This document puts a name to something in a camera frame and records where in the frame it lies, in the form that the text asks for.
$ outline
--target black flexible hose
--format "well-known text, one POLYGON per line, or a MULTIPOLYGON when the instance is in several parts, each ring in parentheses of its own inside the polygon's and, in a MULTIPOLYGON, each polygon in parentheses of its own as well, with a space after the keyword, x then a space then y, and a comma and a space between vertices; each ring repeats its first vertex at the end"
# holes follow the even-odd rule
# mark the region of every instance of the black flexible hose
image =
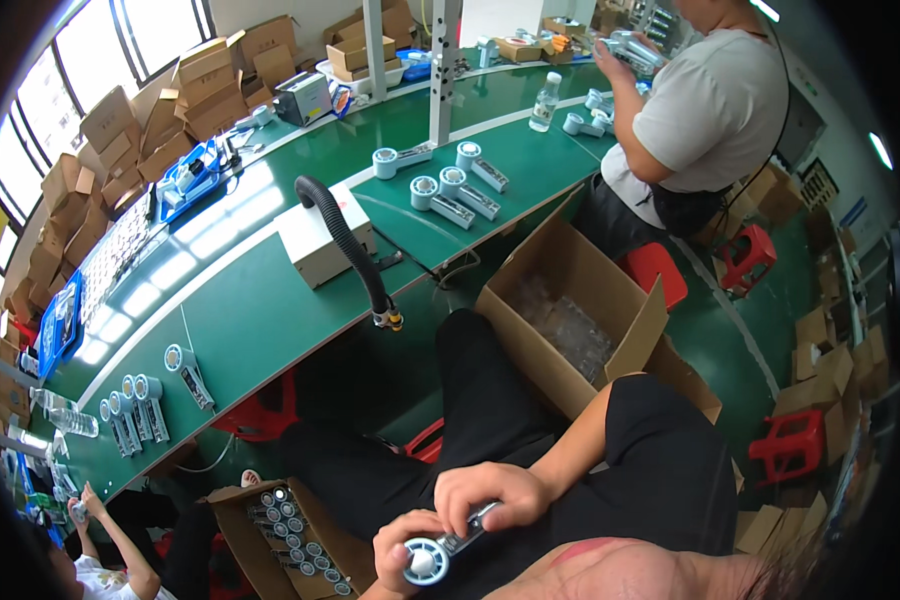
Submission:
POLYGON ((387 288, 384 287, 384 280, 380 278, 380 271, 373 263, 373 259, 367 253, 353 232, 350 230, 344 215, 337 206, 337 200, 323 185, 309 174, 301 174, 293 183, 293 191, 296 197, 300 198, 300 204, 304 209, 311 209, 314 204, 320 209, 323 216, 323 222, 326 223, 327 230, 333 236, 336 246, 343 252, 343 255, 363 280, 363 287, 370 296, 370 307, 377 315, 387 313, 393 306, 393 301, 387 295, 387 288))

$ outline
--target label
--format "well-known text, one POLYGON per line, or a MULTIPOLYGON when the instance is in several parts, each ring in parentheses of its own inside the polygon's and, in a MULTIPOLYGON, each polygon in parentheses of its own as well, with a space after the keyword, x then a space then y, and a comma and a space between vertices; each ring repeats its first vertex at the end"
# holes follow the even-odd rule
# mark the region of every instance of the label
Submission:
POLYGON ((554 114, 547 108, 547 104, 543 102, 537 102, 533 107, 533 116, 549 121, 551 118, 553 118, 554 114))

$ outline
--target green floor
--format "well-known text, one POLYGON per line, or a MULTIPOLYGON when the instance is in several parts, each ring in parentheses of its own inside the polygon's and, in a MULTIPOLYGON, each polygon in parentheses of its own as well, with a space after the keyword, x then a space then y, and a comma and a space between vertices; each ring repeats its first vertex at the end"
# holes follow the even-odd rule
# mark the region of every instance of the green floor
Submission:
MULTIPOLYGON (((407 321, 403 332, 383 332, 364 322, 304 361, 296 374, 298 412, 308 420, 333 422, 360 433, 380 432, 397 444, 406 443, 431 424, 441 414, 433 352, 437 327, 450 308, 472 306, 483 283, 545 212, 541 210, 521 222, 515 233, 480 246, 480 267, 455 277, 453 291, 435 291, 428 281, 401 294, 398 302, 407 321)), ((776 264, 748 298, 732 300, 781 389, 790 381, 794 322, 815 306, 818 294, 804 217, 801 213, 786 226, 770 230, 776 264)), ((747 459, 748 444, 762 435, 761 420, 772 410, 771 392, 739 330, 707 284, 676 246, 668 243, 668 250, 683 273, 689 294, 672 311, 666 332, 681 356, 723 403, 717 427, 744 474, 741 508, 753 509, 773 500, 767 493, 754 493, 761 473, 747 459)), ((696 252, 704 264, 710 264, 705 249, 697 248, 696 252)), ((228 434, 213 429, 200 434, 198 451, 187 466, 209 465, 227 440, 228 434)), ((257 470, 264 478, 285 474, 272 443, 237 440, 212 471, 178 472, 152 484, 158 492, 181 502, 191 501, 237 483, 240 472, 247 468, 257 470)))

